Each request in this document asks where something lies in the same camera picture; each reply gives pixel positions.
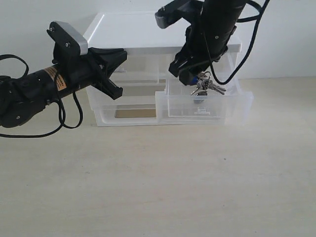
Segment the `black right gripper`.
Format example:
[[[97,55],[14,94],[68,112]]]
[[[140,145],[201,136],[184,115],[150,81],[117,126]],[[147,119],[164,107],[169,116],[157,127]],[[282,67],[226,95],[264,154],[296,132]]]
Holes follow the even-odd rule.
[[[179,77],[183,85],[192,85],[195,76],[227,52],[236,23],[237,17],[230,14],[200,15],[186,29],[185,44],[170,63],[168,71]]]

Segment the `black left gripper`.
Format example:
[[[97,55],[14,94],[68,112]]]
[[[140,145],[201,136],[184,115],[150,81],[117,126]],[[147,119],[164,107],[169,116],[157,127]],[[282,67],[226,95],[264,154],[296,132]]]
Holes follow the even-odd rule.
[[[55,56],[52,60],[53,81],[57,91],[78,91],[93,86],[116,100],[122,96],[123,88],[115,85],[109,77],[126,60],[127,52],[123,48],[90,47],[87,55]]]

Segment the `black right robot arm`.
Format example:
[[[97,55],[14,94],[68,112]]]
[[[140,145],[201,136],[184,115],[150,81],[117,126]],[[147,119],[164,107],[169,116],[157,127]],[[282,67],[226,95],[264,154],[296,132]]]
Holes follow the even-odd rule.
[[[176,54],[169,71],[184,85],[218,61],[228,50],[228,41],[246,5],[244,0],[190,0],[180,8],[190,23],[185,44]]]

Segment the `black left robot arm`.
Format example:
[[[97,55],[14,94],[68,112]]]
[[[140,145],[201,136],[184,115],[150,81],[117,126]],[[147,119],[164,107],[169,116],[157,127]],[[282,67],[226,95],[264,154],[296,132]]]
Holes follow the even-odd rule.
[[[88,53],[70,53],[54,49],[53,65],[21,78],[0,78],[0,124],[13,128],[27,123],[50,103],[93,86],[111,99],[122,96],[123,89],[110,77],[127,60],[123,48],[99,49]]]

